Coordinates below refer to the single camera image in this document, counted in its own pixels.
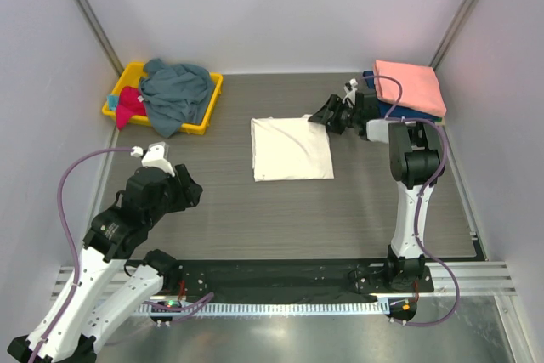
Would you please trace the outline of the cream white t shirt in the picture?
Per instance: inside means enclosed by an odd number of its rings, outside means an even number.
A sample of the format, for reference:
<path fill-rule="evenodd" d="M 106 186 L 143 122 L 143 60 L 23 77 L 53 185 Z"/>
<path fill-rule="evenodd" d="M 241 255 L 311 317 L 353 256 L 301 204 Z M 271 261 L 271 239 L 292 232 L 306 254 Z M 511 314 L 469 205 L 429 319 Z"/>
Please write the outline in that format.
<path fill-rule="evenodd" d="M 330 141 L 309 116 L 253 118 L 252 170 L 257 182 L 334 178 Z"/>

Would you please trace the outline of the yellow plastic bin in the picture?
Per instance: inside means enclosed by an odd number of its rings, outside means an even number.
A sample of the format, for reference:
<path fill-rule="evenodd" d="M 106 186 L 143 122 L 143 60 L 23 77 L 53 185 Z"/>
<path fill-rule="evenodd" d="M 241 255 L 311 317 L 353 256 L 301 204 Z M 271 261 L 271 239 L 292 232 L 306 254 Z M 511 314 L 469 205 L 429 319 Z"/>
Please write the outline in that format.
<path fill-rule="evenodd" d="M 143 103 L 136 101 L 136 90 L 139 81 L 141 78 L 147 77 L 144 66 L 144 62 L 129 63 L 103 104 L 102 114 L 110 117 L 116 125 L 121 123 L 123 128 L 129 123 L 151 127 L 148 116 L 140 115 L 140 113 L 144 112 Z M 211 72 L 210 77 L 214 82 L 214 90 L 201 123 L 184 123 L 179 129 L 181 133 L 203 135 L 210 126 L 213 111 L 222 93 L 224 76 Z"/>

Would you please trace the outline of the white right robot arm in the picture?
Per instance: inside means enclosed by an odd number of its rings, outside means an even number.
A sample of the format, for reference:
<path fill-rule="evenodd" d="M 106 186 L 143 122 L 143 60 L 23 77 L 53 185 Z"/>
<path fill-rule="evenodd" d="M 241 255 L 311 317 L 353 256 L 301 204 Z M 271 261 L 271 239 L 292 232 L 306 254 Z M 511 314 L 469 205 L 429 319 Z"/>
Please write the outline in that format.
<path fill-rule="evenodd" d="M 427 119 L 383 116 L 374 91 L 333 94 L 309 121 L 329 133 L 352 128 L 367 141 L 388 146 L 389 168 L 398 189 L 394 236 L 384 266 L 371 276 L 377 287 L 408 292 L 425 276 L 424 231 L 434 186 L 445 169 L 444 141 Z"/>

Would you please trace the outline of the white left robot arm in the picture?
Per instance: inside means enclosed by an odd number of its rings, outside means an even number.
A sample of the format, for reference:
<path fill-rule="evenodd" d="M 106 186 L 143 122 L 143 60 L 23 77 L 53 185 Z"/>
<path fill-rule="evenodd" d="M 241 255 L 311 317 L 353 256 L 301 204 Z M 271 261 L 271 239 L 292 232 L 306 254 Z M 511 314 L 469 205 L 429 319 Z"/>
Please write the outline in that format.
<path fill-rule="evenodd" d="M 140 167 L 116 193 L 114 203 L 92 220 L 69 282 L 31 333 L 14 338 L 8 354 L 18 362 L 93 362 L 106 337 L 149 296 L 174 293 L 179 261 L 152 250 L 129 281 L 105 303 L 99 296 L 117 271 L 167 214 L 199 204 L 203 189 L 183 164 L 167 172 Z"/>

